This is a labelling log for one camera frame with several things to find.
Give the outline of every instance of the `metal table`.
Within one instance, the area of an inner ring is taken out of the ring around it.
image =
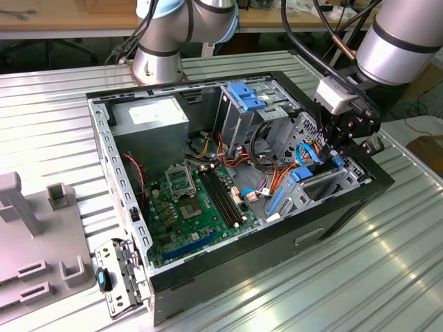
[[[287,52],[185,59],[191,79],[284,71],[308,95],[318,75]],[[126,66],[0,76],[0,172],[23,192],[75,188],[91,253],[121,237],[98,163],[87,91],[134,86]],[[223,295],[150,328],[140,308],[111,321],[98,286],[3,325],[2,331],[442,330],[442,182],[381,131],[374,159],[396,180],[337,235]]]

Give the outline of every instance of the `black cable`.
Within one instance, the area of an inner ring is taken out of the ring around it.
[[[261,163],[257,159],[257,155],[255,154],[255,141],[257,140],[257,137],[259,136],[259,134],[261,134],[264,130],[266,130],[266,128],[270,124],[271,124],[271,122],[263,121],[257,127],[257,129],[255,129],[255,131],[253,132],[253,134],[251,135],[251,138],[249,140],[249,158],[251,159],[251,162],[254,164],[255,168],[261,172],[264,172],[264,173],[269,172],[269,171],[274,171],[275,168],[277,170],[281,170],[291,164],[291,163],[277,164],[272,158],[269,158],[268,156],[265,156],[265,155],[260,155],[260,159],[266,159],[267,161],[270,162],[269,164]]]
[[[363,9],[361,12],[355,14],[353,17],[348,19],[348,21],[343,24],[339,30],[338,33],[342,33],[344,30],[350,27],[351,24],[353,24],[357,19],[361,18],[363,15],[365,15],[367,12],[371,12],[372,9],[374,9],[379,3],[381,3],[383,0],[375,0],[374,2],[370,3],[368,7]]]
[[[360,89],[358,89],[355,85],[353,85],[351,82],[349,82],[347,79],[342,77],[335,69],[333,69],[329,64],[324,62],[321,58],[317,57],[317,55],[312,52],[306,45],[304,45],[299,38],[296,36],[295,33],[292,32],[291,26],[289,25],[287,14],[286,14],[286,4],[287,0],[282,0],[281,5],[281,15],[282,15],[282,22],[284,30],[286,31],[286,34],[288,35],[288,38],[304,53],[306,56],[311,58],[313,62],[315,62],[319,67],[321,67],[324,71],[327,71],[343,88],[345,88],[348,92],[355,93],[357,96],[359,96],[366,105],[375,111],[376,113],[373,114],[374,118],[378,118],[381,114],[379,107],[374,103],[374,101],[369,98],[364,92],[362,92]]]
[[[355,39],[355,37],[360,32],[361,28],[363,27],[364,23],[368,19],[371,12],[372,12],[372,9],[366,11],[366,13],[361,16],[360,21],[357,23],[354,30],[352,31],[351,37],[349,37],[349,40],[346,42],[346,46],[351,46],[352,41]]]
[[[406,121],[406,119],[404,118],[404,124],[406,126],[408,126],[409,128],[411,128],[413,131],[416,131],[417,133],[427,133],[429,136],[432,136],[432,134],[429,131],[420,131],[420,130],[416,130],[416,128],[414,128],[413,126],[411,126],[410,124],[408,124],[408,122]]]
[[[108,58],[105,61],[105,65],[108,64],[109,60],[112,59],[112,57],[117,57],[116,61],[120,59],[120,56],[122,53],[125,55],[128,54],[128,52],[132,52],[135,48],[134,45],[137,45],[140,41],[141,37],[145,34],[146,30],[149,28],[149,25],[151,23],[152,17],[154,16],[155,10],[157,8],[157,4],[159,3],[159,0],[152,0],[150,3],[150,7],[148,8],[146,17],[140,22],[140,24],[137,26],[137,28],[133,31],[131,36],[127,38],[123,43],[117,45],[112,51],[111,55],[108,56]]]
[[[340,27],[341,20],[343,19],[343,15],[345,14],[345,10],[346,10],[346,8],[347,8],[347,1],[345,2],[345,5],[343,6],[343,10],[341,11],[340,19],[339,19],[339,21],[338,21],[338,23],[337,23],[337,26],[335,27],[335,31],[334,31],[334,33],[337,33],[338,28]],[[334,41],[332,41],[332,45],[331,45],[331,47],[328,48],[328,50],[325,52],[325,54],[323,54],[323,56],[322,56],[321,58],[322,58],[322,59],[325,59],[326,55],[329,54],[329,52],[334,48],[335,45],[336,45],[336,44],[334,43]]]
[[[407,110],[404,111],[404,113],[407,113],[410,118],[414,118],[416,116],[426,116],[426,115],[428,115],[428,107],[425,104],[423,104],[422,102],[420,102],[420,99],[423,98],[427,93],[429,93],[433,89],[435,89],[437,86],[439,86],[441,83],[443,83],[443,80],[439,81],[432,88],[430,88],[430,89],[426,90],[425,92],[423,92],[421,95],[418,96],[418,98],[415,101],[413,101],[413,102],[400,102],[400,103],[396,104],[395,106],[402,105],[402,104],[408,105],[409,107],[407,108]],[[395,115],[394,109],[395,109],[395,107],[392,108],[391,111],[390,111],[391,116],[395,120],[403,120],[404,118],[400,118],[400,117]]]
[[[323,22],[323,25],[326,27],[326,30],[328,31],[328,33],[331,36],[334,36],[334,31],[332,30],[332,27],[329,24],[329,22],[326,20],[325,14],[323,14],[323,11],[321,10],[318,0],[313,0],[313,2],[314,2],[314,7],[317,9],[318,16],[320,17],[321,21]]]
[[[338,28],[340,27],[341,20],[343,19],[343,15],[345,14],[347,8],[347,1],[345,2],[345,5],[343,6],[343,10],[341,11],[340,19],[338,20],[337,26],[335,27],[335,33],[337,33]]]

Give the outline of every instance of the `ram slot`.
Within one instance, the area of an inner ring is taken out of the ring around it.
[[[217,175],[213,172],[201,173],[201,182],[204,184],[209,196],[213,200],[215,207],[223,217],[227,228],[235,227],[235,224],[243,222],[242,216],[234,205],[234,202],[226,193]]]

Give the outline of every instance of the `metal bracket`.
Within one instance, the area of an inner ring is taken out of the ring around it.
[[[134,310],[149,299],[145,271],[138,266],[138,253],[131,241],[112,239],[95,250],[98,265],[111,276],[111,290],[104,292],[112,319]]]

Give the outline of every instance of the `yellow cable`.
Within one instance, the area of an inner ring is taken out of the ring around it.
[[[206,152],[208,152],[208,146],[209,146],[209,138],[206,139],[206,144],[203,151],[198,156],[195,156],[195,158],[197,159],[203,158],[206,155]]]

